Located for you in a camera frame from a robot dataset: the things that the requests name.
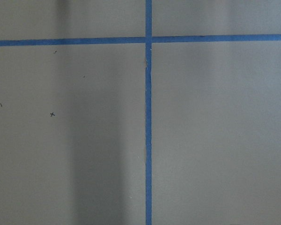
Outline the blue tape strip lengthwise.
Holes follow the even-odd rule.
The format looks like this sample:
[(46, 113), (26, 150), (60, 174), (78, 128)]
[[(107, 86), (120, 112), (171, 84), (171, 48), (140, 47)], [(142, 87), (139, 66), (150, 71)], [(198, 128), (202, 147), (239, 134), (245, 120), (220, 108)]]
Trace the blue tape strip lengthwise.
[(145, 25), (145, 144), (146, 144), (146, 171), (145, 171), (145, 213), (146, 225), (152, 224), (152, 1), (146, 0)]

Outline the blue tape strip crosswise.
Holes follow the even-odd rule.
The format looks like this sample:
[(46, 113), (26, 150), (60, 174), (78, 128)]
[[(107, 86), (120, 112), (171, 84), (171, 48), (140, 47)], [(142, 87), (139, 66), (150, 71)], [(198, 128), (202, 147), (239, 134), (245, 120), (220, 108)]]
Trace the blue tape strip crosswise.
[(96, 44), (146, 44), (146, 43), (192, 43), (192, 42), (237, 42), (281, 41), (281, 34), (206, 35), (206, 36), (160, 36), (160, 37), (99, 37), (0, 40), (1, 46), (43, 45), (96, 45)]

